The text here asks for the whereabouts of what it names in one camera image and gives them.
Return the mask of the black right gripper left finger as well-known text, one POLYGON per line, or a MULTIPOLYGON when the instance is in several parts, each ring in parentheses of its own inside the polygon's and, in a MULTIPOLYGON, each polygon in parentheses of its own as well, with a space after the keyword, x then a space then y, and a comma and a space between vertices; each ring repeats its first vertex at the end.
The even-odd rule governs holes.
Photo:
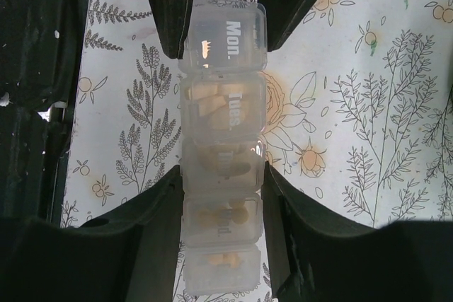
POLYGON ((78 228, 1 220, 2 301, 170 301, 184 192, 172 167, 152 188, 78 228))

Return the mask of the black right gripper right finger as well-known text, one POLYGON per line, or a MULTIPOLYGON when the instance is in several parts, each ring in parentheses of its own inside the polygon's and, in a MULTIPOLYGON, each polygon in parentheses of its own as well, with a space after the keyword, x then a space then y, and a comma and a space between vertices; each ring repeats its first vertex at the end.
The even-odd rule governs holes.
POLYGON ((261 190, 279 301, 451 301, 452 224, 374 229, 335 213, 267 165, 261 190))

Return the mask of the clear weekly pill organizer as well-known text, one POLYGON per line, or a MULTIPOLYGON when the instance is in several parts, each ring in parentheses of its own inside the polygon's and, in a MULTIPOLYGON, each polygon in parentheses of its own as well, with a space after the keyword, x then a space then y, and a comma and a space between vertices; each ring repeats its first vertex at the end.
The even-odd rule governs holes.
POLYGON ((184 280, 190 295, 259 281, 267 64, 265 9, 237 0, 193 6, 179 61, 184 280))

